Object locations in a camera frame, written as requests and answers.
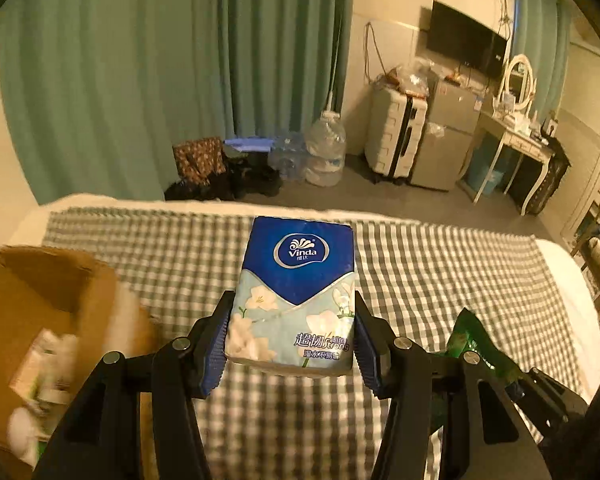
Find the green snack wrapper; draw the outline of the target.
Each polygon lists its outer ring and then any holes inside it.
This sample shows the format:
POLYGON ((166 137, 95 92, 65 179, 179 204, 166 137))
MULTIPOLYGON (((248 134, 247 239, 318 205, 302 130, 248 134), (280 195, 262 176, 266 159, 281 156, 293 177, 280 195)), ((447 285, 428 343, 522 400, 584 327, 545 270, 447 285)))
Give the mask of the green snack wrapper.
POLYGON ((493 342, 483 324, 471 310, 463 309, 456 318, 443 352, 431 355, 434 374, 452 377, 460 371, 460 361, 466 352, 475 352, 493 377, 507 390, 515 391, 524 373, 509 356, 493 342))

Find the blue Vinda tissue pack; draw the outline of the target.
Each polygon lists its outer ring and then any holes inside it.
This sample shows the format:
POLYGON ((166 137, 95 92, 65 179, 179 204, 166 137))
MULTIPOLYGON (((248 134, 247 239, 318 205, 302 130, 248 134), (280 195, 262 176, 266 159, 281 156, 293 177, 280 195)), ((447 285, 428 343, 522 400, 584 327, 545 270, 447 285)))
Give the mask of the blue Vinda tissue pack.
POLYGON ((357 280, 350 226, 255 218, 228 317, 225 355, 281 375, 348 374, 357 280))

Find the cream lace cloth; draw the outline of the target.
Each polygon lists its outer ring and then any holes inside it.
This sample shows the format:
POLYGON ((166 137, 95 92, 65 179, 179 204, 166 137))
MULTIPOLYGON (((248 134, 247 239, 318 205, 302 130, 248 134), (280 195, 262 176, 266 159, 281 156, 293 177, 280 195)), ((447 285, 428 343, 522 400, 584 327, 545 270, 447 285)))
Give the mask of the cream lace cloth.
POLYGON ((7 440, 14 455, 31 468, 40 459, 61 419, 61 413, 69 404, 70 386, 67 404, 29 404, 18 396, 20 405, 9 416, 7 440))

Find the maroon white medicine box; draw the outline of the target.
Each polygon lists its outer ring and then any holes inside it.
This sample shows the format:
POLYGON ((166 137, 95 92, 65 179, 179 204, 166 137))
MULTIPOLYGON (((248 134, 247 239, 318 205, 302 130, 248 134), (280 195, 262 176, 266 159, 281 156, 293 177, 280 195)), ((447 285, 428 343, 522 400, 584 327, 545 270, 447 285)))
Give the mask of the maroon white medicine box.
POLYGON ((9 387, 29 404, 67 404, 78 338, 41 330, 12 376, 9 387))

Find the brown cardboard box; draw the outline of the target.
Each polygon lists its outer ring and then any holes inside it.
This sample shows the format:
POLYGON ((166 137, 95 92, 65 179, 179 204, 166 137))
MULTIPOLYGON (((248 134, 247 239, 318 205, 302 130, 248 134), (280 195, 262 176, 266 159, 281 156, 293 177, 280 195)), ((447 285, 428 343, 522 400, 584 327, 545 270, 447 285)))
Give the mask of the brown cardboard box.
POLYGON ((141 356, 160 339, 148 311, 109 264, 79 250, 2 247, 0 448, 12 455, 7 424, 20 401, 9 383, 44 328, 78 337, 70 401, 105 353, 141 356))

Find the grey checked bed cover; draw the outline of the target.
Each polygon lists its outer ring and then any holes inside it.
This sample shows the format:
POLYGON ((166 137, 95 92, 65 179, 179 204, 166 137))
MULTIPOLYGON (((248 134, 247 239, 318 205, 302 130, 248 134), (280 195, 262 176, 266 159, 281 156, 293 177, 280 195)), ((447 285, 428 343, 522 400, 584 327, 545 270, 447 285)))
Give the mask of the grey checked bed cover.
MULTIPOLYGON (((172 338, 235 286, 251 225, 237 214, 71 208, 50 216, 43 242, 108 263, 172 338)), ((519 366, 592 398, 600 328, 588 286, 560 246, 415 221, 354 220, 352 229, 358 289, 397 334, 439 351, 469 309, 519 366)), ((355 372, 278 377, 228 364, 195 411, 214 478, 365 479, 388 405, 355 372)))

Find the white dressing table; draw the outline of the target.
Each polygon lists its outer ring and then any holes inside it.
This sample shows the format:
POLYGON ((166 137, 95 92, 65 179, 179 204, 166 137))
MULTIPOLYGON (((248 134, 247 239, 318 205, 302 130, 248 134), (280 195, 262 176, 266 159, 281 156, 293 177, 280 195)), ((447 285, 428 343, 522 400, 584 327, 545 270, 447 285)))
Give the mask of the white dressing table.
MULTIPOLYGON (((536 192, 539 191, 541 184, 548 175, 550 170, 550 161, 555 155, 555 151, 540 140, 533 139, 530 134, 525 134, 514 130, 504 122, 503 118, 498 118, 493 112, 481 112, 477 122, 476 133, 482 136, 486 133, 496 142, 495 151, 490 159, 490 167, 486 173, 486 177, 490 177, 490 173, 502 158, 502 153, 506 151, 512 155, 512 162, 509 168, 505 171, 508 179, 504 188, 504 193, 508 194, 516 177, 519 174, 522 163, 529 159, 536 162, 540 166, 538 175, 532 180, 529 191, 524 196, 524 200, 520 206, 520 214, 525 216, 528 212, 531 200, 536 192)), ((484 183, 480 190, 474 194, 472 199, 474 203, 480 200, 484 183)))

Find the brown patterned bag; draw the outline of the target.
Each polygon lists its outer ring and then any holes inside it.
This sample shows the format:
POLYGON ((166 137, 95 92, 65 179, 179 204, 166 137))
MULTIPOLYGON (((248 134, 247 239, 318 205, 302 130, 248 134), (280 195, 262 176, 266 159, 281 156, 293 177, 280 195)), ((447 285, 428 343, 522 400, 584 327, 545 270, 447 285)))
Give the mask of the brown patterned bag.
POLYGON ((172 151, 178 175, 190 185, 208 185, 212 176, 226 173, 223 141, 216 136, 176 144, 172 151))

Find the grey mini fridge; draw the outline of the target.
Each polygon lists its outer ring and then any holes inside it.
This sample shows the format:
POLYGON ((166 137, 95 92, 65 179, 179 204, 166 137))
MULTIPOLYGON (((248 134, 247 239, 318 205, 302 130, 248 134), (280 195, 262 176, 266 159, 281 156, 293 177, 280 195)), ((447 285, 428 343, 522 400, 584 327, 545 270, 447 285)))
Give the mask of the grey mini fridge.
POLYGON ((460 180, 474 140, 482 97, 435 74, 428 78, 424 130, 410 174, 411 185, 451 191, 460 180))

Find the white oval mirror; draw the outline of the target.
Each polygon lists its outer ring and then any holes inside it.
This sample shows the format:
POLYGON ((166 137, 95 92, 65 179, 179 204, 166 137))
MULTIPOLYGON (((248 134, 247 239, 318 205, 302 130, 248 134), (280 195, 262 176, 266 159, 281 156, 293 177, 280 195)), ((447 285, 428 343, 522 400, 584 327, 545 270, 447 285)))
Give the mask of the white oval mirror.
POLYGON ((516 54, 505 65, 498 93, 494 98, 494 108, 528 116, 535 91, 536 78, 528 56, 516 54))

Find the large clear water bottle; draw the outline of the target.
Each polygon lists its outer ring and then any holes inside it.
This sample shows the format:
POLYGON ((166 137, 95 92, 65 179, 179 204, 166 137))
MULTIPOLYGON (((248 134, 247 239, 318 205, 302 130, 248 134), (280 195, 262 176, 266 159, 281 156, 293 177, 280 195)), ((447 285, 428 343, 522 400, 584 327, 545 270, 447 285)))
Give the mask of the large clear water bottle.
POLYGON ((306 130, 306 180, 321 188, 331 188, 342 178, 346 161, 347 137, 340 115, 324 110, 306 130))

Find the pack of small water bottles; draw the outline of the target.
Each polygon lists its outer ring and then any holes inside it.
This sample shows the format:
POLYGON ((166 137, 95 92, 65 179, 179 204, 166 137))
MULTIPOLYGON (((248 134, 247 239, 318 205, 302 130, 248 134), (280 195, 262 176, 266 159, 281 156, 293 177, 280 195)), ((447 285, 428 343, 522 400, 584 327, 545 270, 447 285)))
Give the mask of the pack of small water bottles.
POLYGON ((268 153, 268 166, 288 182, 302 182, 306 171, 306 144, 300 132, 282 131, 268 153))

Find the green curtain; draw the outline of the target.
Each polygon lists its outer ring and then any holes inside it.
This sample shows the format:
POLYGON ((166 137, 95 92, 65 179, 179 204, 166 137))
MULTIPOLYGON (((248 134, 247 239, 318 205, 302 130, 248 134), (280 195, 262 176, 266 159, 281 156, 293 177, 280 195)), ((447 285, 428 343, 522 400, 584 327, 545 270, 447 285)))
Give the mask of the green curtain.
POLYGON ((158 200, 173 148, 342 101, 353 0, 6 0, 0 86, 35 199, 158 200))
POLYGON ((524 54, 536 78, 532 112, 539 122, 558 109, 564 84, 571 15, 562 0, 516 0, 512 53, 524 54))

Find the right green curtain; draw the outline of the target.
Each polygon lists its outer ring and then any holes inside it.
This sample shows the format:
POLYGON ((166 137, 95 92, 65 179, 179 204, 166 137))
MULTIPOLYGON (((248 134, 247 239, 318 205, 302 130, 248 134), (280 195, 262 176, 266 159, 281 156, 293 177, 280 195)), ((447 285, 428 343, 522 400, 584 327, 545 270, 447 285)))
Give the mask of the right green curtain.
POLYGON ((562 0, 516 0, 512 53, 524 54, 536 78, 532 112, 539 122, 558 109, 564 84, 571 15, 562 0))

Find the black wall television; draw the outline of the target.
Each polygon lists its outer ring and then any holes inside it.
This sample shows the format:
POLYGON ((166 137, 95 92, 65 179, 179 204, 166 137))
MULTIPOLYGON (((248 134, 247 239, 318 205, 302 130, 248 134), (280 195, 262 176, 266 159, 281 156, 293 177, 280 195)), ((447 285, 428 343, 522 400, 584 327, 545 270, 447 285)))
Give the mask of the black wall television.
POLYGON ((489 27, 446 4, 432 3, 426 48, 478 70, 490 79, 501 77, 507 40, 489 27))

